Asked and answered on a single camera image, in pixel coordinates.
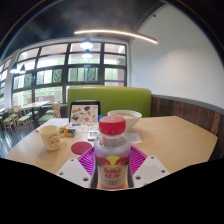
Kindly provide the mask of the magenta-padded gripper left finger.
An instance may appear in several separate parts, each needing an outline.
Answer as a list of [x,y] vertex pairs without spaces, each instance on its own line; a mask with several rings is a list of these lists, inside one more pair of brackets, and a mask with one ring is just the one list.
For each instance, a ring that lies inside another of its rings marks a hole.
[[78,158],[70,158],[57,172],[57,176],[84,188],[97,187],[98,174],[94,148],[90,148]]

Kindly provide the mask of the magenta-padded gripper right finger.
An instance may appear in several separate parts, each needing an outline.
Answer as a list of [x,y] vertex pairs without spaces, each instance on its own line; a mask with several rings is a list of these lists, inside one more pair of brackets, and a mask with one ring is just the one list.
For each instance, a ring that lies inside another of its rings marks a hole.
[[130,188],[143,187],[169,174],[170,172],[156,156],[147,156],[138,148],[131,147],[127,174]]

